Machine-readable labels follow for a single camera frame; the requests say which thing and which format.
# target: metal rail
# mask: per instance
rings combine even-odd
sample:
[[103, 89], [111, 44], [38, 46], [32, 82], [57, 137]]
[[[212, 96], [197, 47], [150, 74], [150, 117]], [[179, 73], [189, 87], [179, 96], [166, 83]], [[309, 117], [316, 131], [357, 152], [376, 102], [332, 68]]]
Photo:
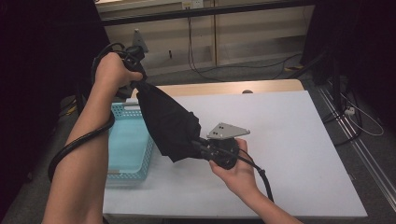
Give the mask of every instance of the metal rail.
[[281, 0], [281, 1], [271, 1], [266, 3], [246, 4], [246, 5], [229, 6], [229, 7], [205, 7], [205, 8], [191, 9], [191, 10], [178, 10], [178, 11], [161, 12], [161, 13], [153, 13], [153, 14], [138, 15], [138, 16], [113, 17], [113, 18], [102, 19], [101, 21], [81, 21], [78, 23], [54, 22], [53, 25], [55, 27], [113, 26], [113, 25], [129, 24], [129, 23], [139, 23], [145, 21], [166, 21], [166, 20], [174, 20], [174, 19], [181, 19], [188, 17], [190, 18], [202, 17], [202, 16], [259, 11], [259, 10], [268, 10], [268, 9], [285, 8], [285, 7], [305, 7], [305, 6], [315, 5], [319, 2], [324, 2], [324, 1], [326, 0]]

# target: black backdrop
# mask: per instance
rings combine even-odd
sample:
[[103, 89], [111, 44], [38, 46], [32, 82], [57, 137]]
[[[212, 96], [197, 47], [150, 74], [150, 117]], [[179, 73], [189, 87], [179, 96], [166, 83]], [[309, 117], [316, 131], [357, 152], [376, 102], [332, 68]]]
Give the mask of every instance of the black backdrop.
[[55, 25], [87, 20], [100, 20], [92, 0], [0, 0], [0, 220], [44, 152], [60, 101], [78, 83], [91, 90], [105, 29]]
[[[308, 30], [302, 64], [330, 47], [341, 75], [359, 91], [386, 126], [396, 130], [396, 15], [394, 1], [327, 1], [317, 4]], [[330, 63], [314, 69], [323, 84]]]

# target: white tabletop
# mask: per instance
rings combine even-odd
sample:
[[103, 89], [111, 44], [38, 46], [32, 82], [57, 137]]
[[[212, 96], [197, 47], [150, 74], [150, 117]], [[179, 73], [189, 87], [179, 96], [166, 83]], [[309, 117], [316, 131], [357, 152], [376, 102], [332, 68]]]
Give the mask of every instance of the white tabletop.
[[[296, 217], [367, 217], [307, 91], [175, 98], [199, 118], [201, 136], [219, 122], [250, 130], [249, 154], [266, 170], [276, 204]], [[260, 176], [256, 181], [266, 193]], [[172, 163], [154, 148], [147, 179], [106, 188], [105, 214], [257, 217], [204, 160]]]

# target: blue basket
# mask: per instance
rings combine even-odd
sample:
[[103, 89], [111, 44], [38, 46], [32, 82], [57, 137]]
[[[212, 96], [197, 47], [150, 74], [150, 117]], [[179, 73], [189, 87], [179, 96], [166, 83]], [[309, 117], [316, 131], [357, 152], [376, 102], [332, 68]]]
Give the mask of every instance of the blue basket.
[[143, 120], [140, 107], [125, 109], [128, 103], [112, 104], [116, 122], [108, 142], [107, 184], [146, 179], [153, 141]]

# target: hand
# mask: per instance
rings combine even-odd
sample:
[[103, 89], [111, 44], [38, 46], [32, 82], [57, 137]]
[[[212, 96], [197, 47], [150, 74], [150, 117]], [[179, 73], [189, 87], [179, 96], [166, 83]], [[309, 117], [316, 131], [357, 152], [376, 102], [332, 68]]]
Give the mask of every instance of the hand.
[[97, 67], [95, 84], [98, 83], [117, 90], [119, 87], [128, 85], [131, 81], [142, 79], [142, 77], [141, 73], [126, 69], [120, 56], [110, 52], [102, 58]]
[[[238, 143], [239, 148], [248, 153], [247, 142], [239, 138], [236, 138], [235, 140]], [[239, 152], [239, 156], [249, 160], [246, 153]], [[230, 170], [221, 168], [213, 161], [210, 161], [209, 164], [212, 168], [212, 172], [220, 177], [225, 182], [228, 189], [238, 197], [244, 198], [245, 196], [258, 191], [256, 179], [254, 178], [253, 167], [244, 161], [238, 160], [235, 167]]]

